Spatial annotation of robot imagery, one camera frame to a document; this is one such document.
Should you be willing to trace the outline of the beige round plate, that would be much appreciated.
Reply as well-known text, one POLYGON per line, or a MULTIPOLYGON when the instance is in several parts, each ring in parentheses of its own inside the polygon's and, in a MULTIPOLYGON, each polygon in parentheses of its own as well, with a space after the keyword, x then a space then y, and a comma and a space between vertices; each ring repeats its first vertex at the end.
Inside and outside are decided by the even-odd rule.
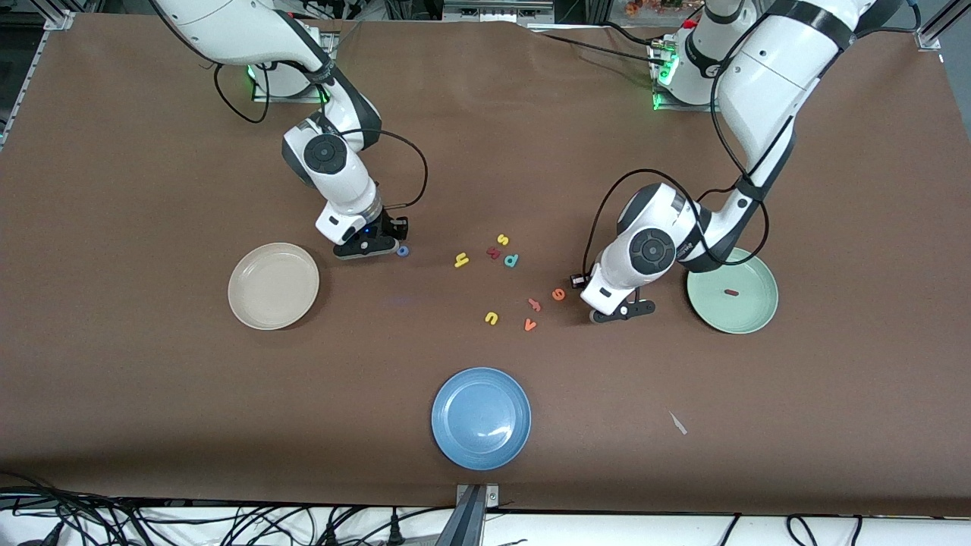
POLYGON ((302 319, 319 293, 316 260, 295 244, 258 246, 234 267, 228 304, 239 322, 257 331, 278 331, 302 319))

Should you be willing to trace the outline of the blue round plate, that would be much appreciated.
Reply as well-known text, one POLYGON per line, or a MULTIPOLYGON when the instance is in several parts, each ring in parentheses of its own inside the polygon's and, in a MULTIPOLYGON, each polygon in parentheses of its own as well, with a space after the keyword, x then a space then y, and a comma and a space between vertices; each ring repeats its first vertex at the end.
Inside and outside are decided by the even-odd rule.
POLYGON ((519 456, 529 439, 532 411, 525 390, 510 374, 475 367, 442 384, 430 424, 445 457, 464 469, 486 472, 519 456))

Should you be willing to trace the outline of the green round plate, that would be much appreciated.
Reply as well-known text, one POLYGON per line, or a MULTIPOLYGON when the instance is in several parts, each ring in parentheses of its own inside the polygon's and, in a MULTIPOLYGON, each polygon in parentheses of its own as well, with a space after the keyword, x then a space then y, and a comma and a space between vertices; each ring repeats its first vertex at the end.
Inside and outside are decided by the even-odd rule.
POLYGON ((745 249, 732 249, 729 262, 714 271, 687 273, 686 288, 695 314, 724 333, 759 331, 774 317, 779 305, 779 287, 768 266, 745 249), (724 293, 738 290, 738 297, 724 293))

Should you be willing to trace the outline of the grey power strip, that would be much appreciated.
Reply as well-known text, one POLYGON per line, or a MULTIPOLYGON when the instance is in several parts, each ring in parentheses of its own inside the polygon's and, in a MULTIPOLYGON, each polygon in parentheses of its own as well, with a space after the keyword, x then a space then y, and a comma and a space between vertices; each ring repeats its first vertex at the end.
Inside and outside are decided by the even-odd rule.
POLYGON ((554 7, 554 0, 443 0, 442 20, 554 24, 554 7))

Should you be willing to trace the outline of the brown table cover mat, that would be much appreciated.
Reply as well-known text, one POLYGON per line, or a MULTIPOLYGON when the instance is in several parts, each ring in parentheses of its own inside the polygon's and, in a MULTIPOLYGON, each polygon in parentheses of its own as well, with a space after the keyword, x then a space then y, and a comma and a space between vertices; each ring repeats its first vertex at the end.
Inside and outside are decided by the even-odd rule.
POLYGON ((131 497, 429 506, 492 482, 514 509, 971 515, 971 142, 911 37, 854 45, 801 108, 760 253, 779 308, 748 335, 700 321, 680 268, 626 322, 551 298, 627 171, 694 196, 737 176, 633 60, 509 22, 363 22, 338 62, 427 156, 406 258, 342 262, 316 231, 281 158, 312 105, 240 120, 158 17, 51 35, 0 151, 0 470, 131 497), (228 281, 277 242, 319 293, 257 331, 228 281), (475 367, 532 411, 486 472, 430 424, 475 367))

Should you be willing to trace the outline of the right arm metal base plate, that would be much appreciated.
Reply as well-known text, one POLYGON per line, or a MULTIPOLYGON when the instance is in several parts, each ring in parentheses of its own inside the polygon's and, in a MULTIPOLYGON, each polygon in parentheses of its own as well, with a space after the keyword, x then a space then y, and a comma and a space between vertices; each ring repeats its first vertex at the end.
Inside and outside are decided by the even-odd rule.
POLYGON ((326 103, 329 94, 311 84, 297 68, 287 64, 247 65, 247 76, 253 83, 254 102, 326 103))

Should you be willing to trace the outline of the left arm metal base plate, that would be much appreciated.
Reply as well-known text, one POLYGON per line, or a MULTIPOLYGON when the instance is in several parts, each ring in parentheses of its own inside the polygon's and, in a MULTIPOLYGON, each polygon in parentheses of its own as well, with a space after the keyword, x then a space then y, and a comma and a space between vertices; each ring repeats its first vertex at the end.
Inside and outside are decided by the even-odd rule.
POLYGON ((651 68, 655 110, 704 111, 712 104, 712 84, 721 62, 684 45, 687 37, 666 34, 646 46, 649 60, 658 62, 651 68))

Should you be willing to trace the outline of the aluminium frame profile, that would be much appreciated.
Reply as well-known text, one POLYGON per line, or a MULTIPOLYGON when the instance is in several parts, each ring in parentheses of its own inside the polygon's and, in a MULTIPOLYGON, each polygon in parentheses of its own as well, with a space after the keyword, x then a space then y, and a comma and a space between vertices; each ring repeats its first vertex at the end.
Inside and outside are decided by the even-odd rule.
POLYGON ((923 18, 915 33, 920 51, 940 49, 940 38, 968 14, 971 14, 971 0, 944 0, 943 6, 936 13, 923 18))
POLYGON ((73 18, 55 0, 0 0, 0 151, 52 32, 70 28, 73 18))

